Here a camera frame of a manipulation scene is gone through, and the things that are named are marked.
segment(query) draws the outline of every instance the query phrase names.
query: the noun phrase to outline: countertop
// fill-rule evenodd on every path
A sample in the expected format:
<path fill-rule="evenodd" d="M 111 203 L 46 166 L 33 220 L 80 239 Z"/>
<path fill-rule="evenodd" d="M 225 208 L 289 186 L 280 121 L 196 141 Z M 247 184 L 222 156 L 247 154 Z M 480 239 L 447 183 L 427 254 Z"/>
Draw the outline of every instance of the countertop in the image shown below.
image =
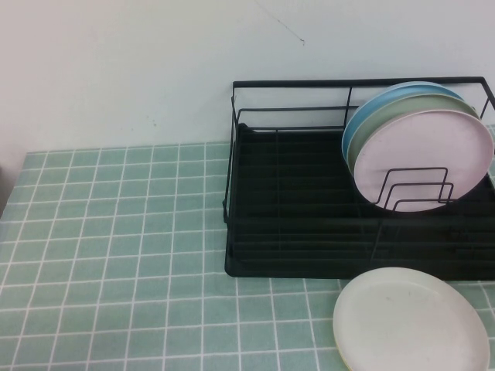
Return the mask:
<path fill-rule="evenodd" d="M 341 280 L 232 278 L 229 145 L 30 153 L 0 221 L 0 369 L 345 370 Z M 495 284 L 452 283 L 495 368 Z"/>

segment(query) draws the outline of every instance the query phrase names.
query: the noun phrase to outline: black dish rack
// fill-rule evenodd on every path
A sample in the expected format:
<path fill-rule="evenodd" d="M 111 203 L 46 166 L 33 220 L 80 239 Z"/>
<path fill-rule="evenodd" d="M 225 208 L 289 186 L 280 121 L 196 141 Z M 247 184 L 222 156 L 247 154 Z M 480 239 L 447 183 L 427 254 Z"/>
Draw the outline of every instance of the black dish rack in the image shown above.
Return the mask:
<path fill-rule="evenodd" d="M 443 176 L 431 183 L 393 185 L 436 184 L 448 189 L 435 200 L 445 203 L 442 207 L 399 213 L 365 200 L 347 169 L 340 146 L 347 119 L 357 107 L 350 105 L 353 90 L 413 80 L 447 86 L 478 84 L 486 93 L 481 118 L 488 103 L 495 107 L 495 97 L 482 77 L 233 83 L 224 200 L 229 275 L 352 278 L 370 269 L 395 266 L 444 280 L 495 279 L 495 192 L 488 175 L 461 199 L 450 198 L 455 185 L 446 181 L 447 168 L 434 168 Z M 346 88 L 346 104 L 237 110 L 236 90 L 244 88 Z M 343 123 L 258 127 L 240 122 L 246 111 L 342 111 Z M 408 170 L 391 169 L 387 175 Z M 385 193 L 381 197 L 388 199 L 390 193 Z"/>

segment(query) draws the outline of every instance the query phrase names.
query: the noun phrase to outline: white wall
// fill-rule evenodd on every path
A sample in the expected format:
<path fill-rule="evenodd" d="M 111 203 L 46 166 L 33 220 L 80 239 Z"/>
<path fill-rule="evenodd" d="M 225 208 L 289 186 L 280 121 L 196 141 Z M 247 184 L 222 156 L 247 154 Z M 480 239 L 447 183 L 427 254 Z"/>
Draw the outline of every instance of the white wall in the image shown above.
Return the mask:
<path fill-rule="evenodd" d="M 494 85 L 493 14 L 493 0 L 0 0 L 4 196 L 27 151 L 226 139 L 233 80 Z"/>

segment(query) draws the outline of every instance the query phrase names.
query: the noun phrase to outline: white plate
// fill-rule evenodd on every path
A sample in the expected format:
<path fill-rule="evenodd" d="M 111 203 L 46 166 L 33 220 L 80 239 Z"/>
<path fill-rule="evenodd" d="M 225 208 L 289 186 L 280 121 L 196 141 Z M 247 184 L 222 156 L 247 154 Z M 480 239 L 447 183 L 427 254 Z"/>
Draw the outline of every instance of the white plate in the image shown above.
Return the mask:
<path fill-rule="evenodd" d="M 333 332 L 353 371 L 486 371 L 490 362 L 476 310 L 445 282 L 411 269 L 353 279 L 337 299 Z"/>

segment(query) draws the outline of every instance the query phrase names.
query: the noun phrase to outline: plate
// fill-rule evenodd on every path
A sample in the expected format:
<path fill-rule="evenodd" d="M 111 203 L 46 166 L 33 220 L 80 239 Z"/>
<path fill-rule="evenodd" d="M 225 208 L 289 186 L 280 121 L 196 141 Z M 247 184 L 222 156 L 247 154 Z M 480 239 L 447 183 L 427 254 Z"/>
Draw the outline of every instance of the plate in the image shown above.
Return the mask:
<path fill-rule="evenodd" d="M 477 118 L 458 111 L 431 110 L 405 114 L 384 124 L 371 135 L 357 156 L 354 181 L 370 202 L 378 201 L 391 168 L 446 167 L 446 181 L 453 183 L 452 198 L 470 191 L 485 176 L 493 157 L 493 140 Z M 393 184 L 441 182 L 443 170 L 391 172 L 379 207 L 393 209 L 402 199 L 446 199 L 450 186 L 395 186 Z M 421 211 L 444 205 L 436 201 L 398 203 L 397 211 Z"/>
<path fill-rule="evenodd" d="M 474 108 L 464 100 L 450 97 L 449 95 L 415 95 L 395 100 L 372 113 L 354 132 L 353 137 L 350 139 L 346 159 L 351 174 L 354 173 L 354 164 L 364 143 L 383 123 L 409 112 L 433 109 L 461 111 L 478 118 Z"/>
<path fill-rule="evenodd" d="M 352 138 L 353 133 L 361 125 L 363 120 L 365 120 L 378 108 L 383 107 L 385 104 L 389 104 L 390 102 L 401 97 L 407 97 L 408 95 L 415 94 L 446 94 L 462 100 L 462 98 L 458 94 L 450 89 L 447 89 L 446 87 L 443 87 L 442 85 L 438 85 L 437 83 L 429 83 L 425 81 L 410 81 L 407 83 L 400 83 L 398 85 L 391 86 L 356 109 L 354 115 L 347 123 L 347 126 L 343 132 L 343 157 L 347 158 L 349 141 Z"/>
<path fill-rule="evenodd" d="M 476 310 L 445 282 L 411 269 L 353 279 L 337 299 L 333 333 L 355 371 L 486 371 L 490 362 Z"/>

